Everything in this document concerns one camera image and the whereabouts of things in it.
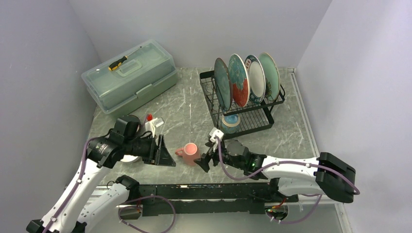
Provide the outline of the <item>black wire dish rack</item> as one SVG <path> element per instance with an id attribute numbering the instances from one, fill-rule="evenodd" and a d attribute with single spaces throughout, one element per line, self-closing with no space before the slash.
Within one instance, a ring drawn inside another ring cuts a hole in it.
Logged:
<path id="1" fill-rule="evenodd" d="M 264 98 L 259 104 L 248 103 L 245 107 L 239 107 L 236 103 L 232 103 L 229 111 L 224 113 L 220 108 L 215 91 L 214 71 L 201 72 L 199 80 L 215 128 L 222 128 L 222 117 L 225 115 L 237 114 L 240 117 L 240 124 L 236 131 L 225 133 L 224 140 L 271 128 L 274 125 L 271 113 L 273 107 L 285 101 L 285 89 L 280 86 L 279 95 L 275 100 Z"/>

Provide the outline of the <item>light blue flower plate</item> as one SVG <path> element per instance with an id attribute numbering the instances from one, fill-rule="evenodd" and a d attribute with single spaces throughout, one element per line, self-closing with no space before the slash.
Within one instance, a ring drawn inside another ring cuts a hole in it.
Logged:
<path id="1" fill-rule="evenodd" d="M 261 53 L 258 59 L 262 65 L 266 78 L 265 97 L 270 101 L 278 98 L 280 91 L 280 76 L 274 59 L 266 52 Z"/>

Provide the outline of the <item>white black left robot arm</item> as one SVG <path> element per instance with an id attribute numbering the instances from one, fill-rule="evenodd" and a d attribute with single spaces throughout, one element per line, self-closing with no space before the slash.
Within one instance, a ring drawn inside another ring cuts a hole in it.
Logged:
<path id="1" fill-rule="evenodd" d="M 85 143 L 76 175 L 56 204 L 41 218 L 27 225 L 29 233 L 84 233 L 92 227 L 92 220 L 117 205 L 135 204 L 142 197 L 139 182 L 122 175 L 115 180 L 108 193 L 99 197 L 91 209 L 85 208 L 89 197 L 100 181 L 125 155 L 141 157 L 154 166 L 175 167 L 164 136 L 150 131 L 138 134 L 140 119 L 134 115 L 121 116 L 107 134 Z"/>

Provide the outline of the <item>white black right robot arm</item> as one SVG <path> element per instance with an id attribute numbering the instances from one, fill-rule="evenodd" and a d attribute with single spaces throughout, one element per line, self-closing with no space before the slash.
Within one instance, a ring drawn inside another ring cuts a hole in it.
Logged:
<path id="1" fill-rule="evenodd" d="M 329 152 L 306 159 L 285 159 L 251 152 L 235 140 L 210 143 L 209 150 L 195 159 L 205 172 L 209 162 L 221 166 L 227 177 L 243 181 L 270 180 L 268 196 L 273 201 L 293 195 L 326 195 L 341 203 L 352 203 L 360 194 L 355 186 L 356 170 Z"/>

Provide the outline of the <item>pink ceramic mug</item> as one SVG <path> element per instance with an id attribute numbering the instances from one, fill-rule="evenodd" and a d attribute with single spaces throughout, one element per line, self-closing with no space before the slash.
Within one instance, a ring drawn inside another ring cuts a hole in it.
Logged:
<path id="1" fill-rule="evenodd" d="M 175 150 L 175 155 L 180 156 L 188 166 L 196 166 L 195 159 L 200 158 L 200 151 L 195 143 L 187 143 L 182 148 Z"/>

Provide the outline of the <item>dark blue speckled plate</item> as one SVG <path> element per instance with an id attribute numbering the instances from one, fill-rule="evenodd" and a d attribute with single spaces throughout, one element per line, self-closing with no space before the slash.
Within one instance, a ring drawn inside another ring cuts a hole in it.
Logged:
<path id="1" fill-rule="evenodd" d="M 215 60 L 214 79 L 220 108 L 223 112 L 227 112 L 232 105 L 233 91 L 228 68 L 222 58 Z"/>

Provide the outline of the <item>blue mug orange inside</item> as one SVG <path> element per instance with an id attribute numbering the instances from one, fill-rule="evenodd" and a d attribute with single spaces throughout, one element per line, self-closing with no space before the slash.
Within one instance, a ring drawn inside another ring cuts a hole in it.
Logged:
<path id="1" fill-rule="evenodd" d="M 237 133 L 240 129 L 240 115 L 234 114 L 229 116 L 222 116 L 220 118 L 219 129 L 225 134 Z"/>

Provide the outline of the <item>red teal flower plate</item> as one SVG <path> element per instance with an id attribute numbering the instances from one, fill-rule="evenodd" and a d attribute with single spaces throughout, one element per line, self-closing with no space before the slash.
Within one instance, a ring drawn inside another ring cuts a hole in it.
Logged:
<path id="1" fill-rule="evenodd" d="M 238 54 L 229 58 L 229 78 L 233 89 L 233 100 L 239 107 L 247 105 L 250 96 L 249 76 L 244 61 Z"/>

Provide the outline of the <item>red teal rimmed plate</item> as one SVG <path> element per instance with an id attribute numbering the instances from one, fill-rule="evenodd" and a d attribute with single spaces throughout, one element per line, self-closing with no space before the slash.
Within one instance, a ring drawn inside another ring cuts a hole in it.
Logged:
<path id="1" fill-rule="evenodd" d="M 266 79 L 263 67 L 259 59 L 254 55 L 248 55 L 245 59 L 245 66 L 249 76 L 250 97 L 254 104 L 260 104 L 266 92 Z"/>

